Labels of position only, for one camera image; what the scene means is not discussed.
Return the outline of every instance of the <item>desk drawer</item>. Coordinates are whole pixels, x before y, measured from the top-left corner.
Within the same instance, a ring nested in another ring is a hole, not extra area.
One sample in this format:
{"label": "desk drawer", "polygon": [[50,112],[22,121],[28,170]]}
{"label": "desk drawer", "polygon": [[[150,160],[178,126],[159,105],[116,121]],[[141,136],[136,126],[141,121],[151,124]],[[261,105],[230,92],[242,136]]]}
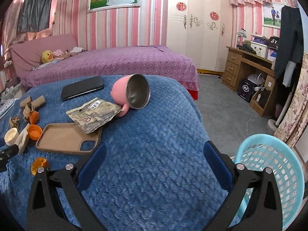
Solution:
{"label": "desk drawer", "polygon": [[240,66],[236,65],[235,63],[227,61],[225,71],[237,76],[239,67]]}
{"label": "desk drawer", "polygon": [[226,83],[230,84],[232,87],[235,85],[236,82],[236,76],[232,75],[231,73],[225,71],[224,72],[224,77],[222,79]]}
{"label": "desk drawer", "polygon": [[241,64],[242,55],[229,51],[227,60],[237,65]]}

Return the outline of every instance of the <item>metal screw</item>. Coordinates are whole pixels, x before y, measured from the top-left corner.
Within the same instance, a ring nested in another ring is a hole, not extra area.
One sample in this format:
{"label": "metal screw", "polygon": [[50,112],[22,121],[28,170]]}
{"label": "metal screw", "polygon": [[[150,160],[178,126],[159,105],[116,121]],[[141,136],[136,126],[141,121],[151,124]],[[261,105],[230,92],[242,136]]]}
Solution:
{"label": "metal screw", "polygon": [[270,167],[265,168],[265,172],[271,174],[273,171]]}
{"label": "metal screw", "polygon": [[45,170],[44,167],[39,167],[38,168],[38,173],[42,173],[42,172],[44,172],[44,170]]}
{"label": "metal screw", "polygon": [[74,164],[72,164],[72,163],[65,165],[65,169],[67,169],[67,170],[72,170],[73,168],[74,168]]}
{"label": "metal screw", "polygon": [[238,164],[236,164],[236,168],[237,168],[238,170],[244,170],[245,166],[244,166],[244,164],[242,164],[242,163],[238,163]]}

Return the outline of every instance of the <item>pink headboard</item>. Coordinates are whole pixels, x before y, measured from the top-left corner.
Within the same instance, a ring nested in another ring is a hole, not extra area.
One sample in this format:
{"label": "pink headboard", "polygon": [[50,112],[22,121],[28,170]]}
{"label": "pink headboard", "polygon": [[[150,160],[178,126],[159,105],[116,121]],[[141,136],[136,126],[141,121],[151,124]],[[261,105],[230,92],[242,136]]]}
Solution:
{"label": "pink headboard", "polygon": [[71,51],[76,46],[76,39],[72,34],[48,36],[14,44],[10,48],[10,53],[17,76],[23,77],[32,71],[33,67],[41,64],[41,56],[45,50],[54,52],[60,49],[65,52]]}

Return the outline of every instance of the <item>polka dot fabric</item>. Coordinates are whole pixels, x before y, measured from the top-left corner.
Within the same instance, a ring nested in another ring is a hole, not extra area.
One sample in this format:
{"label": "polka dot fabric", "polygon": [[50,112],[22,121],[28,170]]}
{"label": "polka dot fabric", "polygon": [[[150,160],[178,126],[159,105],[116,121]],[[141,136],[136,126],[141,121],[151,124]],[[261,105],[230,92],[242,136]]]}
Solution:
{"label": "polka dot fabric", "polygon": [[192,60],[165,46],[133,46],[82,52],[22,78],[26,87],[95,75],[149,74],[177,80],[186,89],[199,90],[198,72]]}

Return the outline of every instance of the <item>brown phone case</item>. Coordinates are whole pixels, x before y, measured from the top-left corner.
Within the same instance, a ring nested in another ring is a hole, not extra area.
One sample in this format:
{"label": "brown phone case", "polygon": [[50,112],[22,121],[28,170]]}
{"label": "brown phone case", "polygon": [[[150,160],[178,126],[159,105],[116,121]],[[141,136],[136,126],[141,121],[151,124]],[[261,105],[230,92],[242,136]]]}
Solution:
{"label": "brown phone case", "polygon": [[36,142],[37,149],[52,153],[86,155],[92,150],[82,151],[81,146],[84,141],[95,141],[96,145],[100,141],[102,128],[86,134],[75,123],[56,123],[47,125],[40,138]]}

